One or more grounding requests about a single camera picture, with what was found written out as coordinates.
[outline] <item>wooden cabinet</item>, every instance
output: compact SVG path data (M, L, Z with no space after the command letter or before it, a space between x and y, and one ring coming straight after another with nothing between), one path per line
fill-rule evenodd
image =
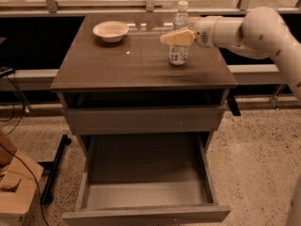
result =
M91 17L52 85L87 157L76 209L63 218L74 226L222 221L230 208L217 203L205 153L236 82L218 50L193 45L187 64L173 67L160 33L132 28L106 44L91 36Z

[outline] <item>brown tabletop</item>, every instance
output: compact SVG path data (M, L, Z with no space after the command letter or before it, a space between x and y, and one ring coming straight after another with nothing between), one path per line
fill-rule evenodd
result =
M137 29L132 24L122 41L106 43L93 35L96 23L92 16L88 15L83 21L51 86L53 91L230 89L236 86L217 48L200 48L194 44L189 47L186 64L172 66L168 62L168 46L159 41L167 28Z

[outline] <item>clear plastic bottle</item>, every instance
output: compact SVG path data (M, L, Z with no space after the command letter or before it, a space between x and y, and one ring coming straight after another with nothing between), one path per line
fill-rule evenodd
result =
M188 27L189 17L187 14L188 2L181 1L178 4L178 12L173 19L173 30ZM173 65L185 64L188 56L188 46L171 45L169 47L169 62Z

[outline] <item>drawer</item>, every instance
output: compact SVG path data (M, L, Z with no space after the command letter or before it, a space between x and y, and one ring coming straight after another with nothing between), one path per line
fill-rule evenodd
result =
M224 106L67 109L75 135L196 132L217 130Z
M222 221L196 133L90 138L89 157L71 226L154 225Z

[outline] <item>white bowl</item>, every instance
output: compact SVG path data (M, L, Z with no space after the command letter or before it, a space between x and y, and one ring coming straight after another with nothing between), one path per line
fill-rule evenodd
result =
M97 24L93 28L93 33L101 37L106 42L120 41L127 32L129 26L119 21L107 21L101 24Z

